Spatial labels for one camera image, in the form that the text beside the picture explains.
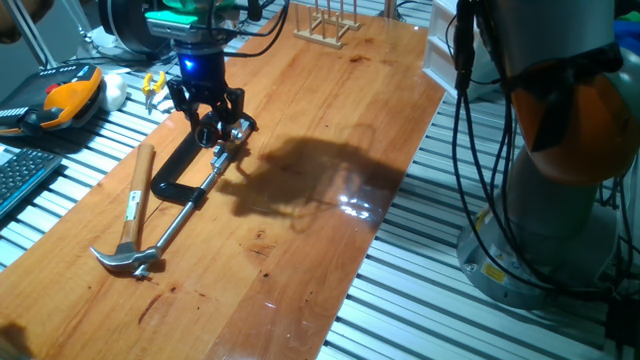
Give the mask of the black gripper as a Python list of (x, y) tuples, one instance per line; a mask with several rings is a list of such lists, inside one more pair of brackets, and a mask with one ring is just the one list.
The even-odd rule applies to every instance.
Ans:
[(228, 88), (222, 48), (208, 43), (177, 42), (176, 52), (181, 77), (167, 82), (174, 109), (184, 114), (193, 135), (200, 136), (199, 104), (191, 100), (220, 100), (214, 113), (219, 120), (219, 129), (229, 132), (244, 114), (245, 91)]

